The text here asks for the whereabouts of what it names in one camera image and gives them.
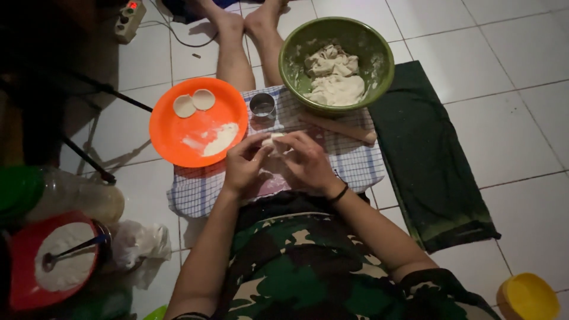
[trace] leg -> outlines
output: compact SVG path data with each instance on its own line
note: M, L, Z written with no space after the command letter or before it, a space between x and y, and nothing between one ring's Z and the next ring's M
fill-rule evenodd
M219 31L219 58L217 78L235 87L239 92L255 90L255 77L243 49L243 17L218 7L212 0L193 0Z
M288 0L265 0L262 6L245 19L245 28L259 50L268 85L283 84L278 61L283 39L277 31L277 25L281 8L287 2Z

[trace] dark green towel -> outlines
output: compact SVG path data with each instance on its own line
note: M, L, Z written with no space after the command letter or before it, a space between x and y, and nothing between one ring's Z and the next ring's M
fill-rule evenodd
M391 88L369 113L405 223L423 249L500 238L419 61L395 66Z

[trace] power strip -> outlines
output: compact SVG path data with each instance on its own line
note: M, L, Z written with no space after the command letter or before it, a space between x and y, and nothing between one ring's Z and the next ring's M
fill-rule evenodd
M114 25L114 33L119 43L128 44L137 35L137 29L142 18L146 14L146 8L142 0L130 0L118 16Z

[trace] wooden rolling pin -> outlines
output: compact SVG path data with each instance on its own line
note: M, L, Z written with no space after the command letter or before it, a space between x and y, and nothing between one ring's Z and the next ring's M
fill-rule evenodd
M298 120L325 128L333 132L341 133L345 136L352 137L364 141L369 144L374 144L377 140L377 133L374 129L364 130L353 126L348 126L334 120L325 119L313 116L307 112L301 112L298 115Z

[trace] hand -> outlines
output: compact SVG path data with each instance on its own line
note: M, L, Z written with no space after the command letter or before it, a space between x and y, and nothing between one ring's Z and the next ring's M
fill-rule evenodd
M341 192L345 184L332 171L324 149L302 131L274 138L294 149L283 157L292 173L315 190L333 198L332 194Z
M262 147L256 153L253 149L255 145L270 136L270 133L253 134L227 151L225 158L227 168L222 190L243 194L247 186L257 178L263 160L271 153L273 147Z

